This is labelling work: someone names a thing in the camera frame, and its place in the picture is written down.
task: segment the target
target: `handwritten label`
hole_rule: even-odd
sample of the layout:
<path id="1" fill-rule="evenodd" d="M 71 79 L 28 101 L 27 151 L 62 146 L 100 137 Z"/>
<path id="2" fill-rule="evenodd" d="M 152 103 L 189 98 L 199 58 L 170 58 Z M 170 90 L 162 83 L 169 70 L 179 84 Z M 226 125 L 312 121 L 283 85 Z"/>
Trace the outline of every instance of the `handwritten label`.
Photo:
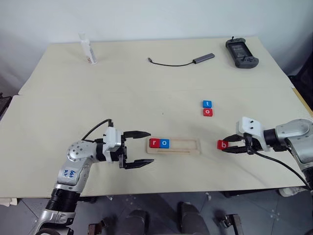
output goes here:
<path id="1" fill-rule="evenodd" d="M 73 178 L 75 176 L 76 171 L 65 169 L 63 175 L 68 178 Z"/>

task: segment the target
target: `red letter block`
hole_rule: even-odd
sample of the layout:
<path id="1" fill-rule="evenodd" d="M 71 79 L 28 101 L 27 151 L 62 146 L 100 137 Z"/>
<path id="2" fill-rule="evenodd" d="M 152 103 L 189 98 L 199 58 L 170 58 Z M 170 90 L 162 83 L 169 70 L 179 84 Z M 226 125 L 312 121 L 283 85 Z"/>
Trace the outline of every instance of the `red letter block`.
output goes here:
<path id="1" fill-rule="evenodd" d="M 160 139 L 149 139 L 150 148 L 160 148 Z"/>
<path id="2" fill-rule="evenodd" d="M 226 148 L 228 148 L 228 142 L 227 141 L 222 141 L 222 140 L 217 141 L 217 149 L 223 150 Z"/>
<path id="3" fill-rule="evenodd" d="M 203 116 L 207 117 L 213 116 L 213 109 L 203 109 Z"/>

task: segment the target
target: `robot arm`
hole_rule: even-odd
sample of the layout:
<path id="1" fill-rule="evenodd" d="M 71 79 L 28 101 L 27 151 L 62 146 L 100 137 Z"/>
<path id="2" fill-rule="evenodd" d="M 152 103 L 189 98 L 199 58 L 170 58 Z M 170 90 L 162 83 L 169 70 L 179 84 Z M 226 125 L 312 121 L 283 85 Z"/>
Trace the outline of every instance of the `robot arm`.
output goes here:
<path id="1" fill-rule="evenodd" d="M 59 171 L 51 199 L 43 210 L 33 234 L 56 235 L 58 232 L 60 235 L 72 235 L 73 230 L 67 226 L 73 223 L 76 204 L 86 185 L 91 165 L 103 161 L 119 162 L 120 168 L 132 169 L 153 162 L 153 159 L 126 162 L 126 138 L 137 139 L 149 135 L 141 131 L 122 134 L 113 127 L 110 120 L 102 139 L 88 141 L 84 137 L 81 141 L 74 142 L 67 150 L 67 160 Z"/>
<path id="2" fill-rule="evenodd" d="M 262 124 L 248 117 L 243 117 L 236 125 L 236 134 L 226 137 L 225 141 L 245 140 L 245 146 L 232 146 L 224 149 L 228 153 L 254 154 L 257 151 L 290 151 L 297 161 L 306 181 L 313 189 L 313 122 L 296 119 L 265 130 Z"/>

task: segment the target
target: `handheld device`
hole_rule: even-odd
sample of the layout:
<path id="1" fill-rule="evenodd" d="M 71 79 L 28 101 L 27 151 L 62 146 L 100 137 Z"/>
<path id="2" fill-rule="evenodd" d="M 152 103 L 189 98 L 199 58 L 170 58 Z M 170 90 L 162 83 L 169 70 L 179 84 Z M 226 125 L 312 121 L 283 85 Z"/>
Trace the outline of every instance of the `handheld device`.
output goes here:
<path id="1" fill-rule="evenodd" d="M 254 57 L 245 44 L 244 38 L 232 37 L 226 42 L 226 48 L 229 50 L 235 65 L 241 69 L 251 69 L 259 64 L 259 59 Z"/>

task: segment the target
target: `blue letter block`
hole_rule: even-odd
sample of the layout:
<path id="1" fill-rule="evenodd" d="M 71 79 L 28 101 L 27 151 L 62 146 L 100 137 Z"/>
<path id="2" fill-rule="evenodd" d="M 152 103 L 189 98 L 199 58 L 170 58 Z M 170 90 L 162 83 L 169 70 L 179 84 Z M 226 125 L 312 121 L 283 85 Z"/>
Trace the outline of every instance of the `blue letter block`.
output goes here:
<path id="1" fill-rule="evenodd" d="M 204 107 L 204 108 L 212 108 L 212 101 L 210 101 L 210 100 L 204 100 L 203 101 L 203 103 L 202 103 L 202 106 Z"/>
<path id="2" fill-rule="evenodd" d="M 168 139 L 161 139 L 160 148 L 170 148 L 170 140 L 168 140 Z"/>

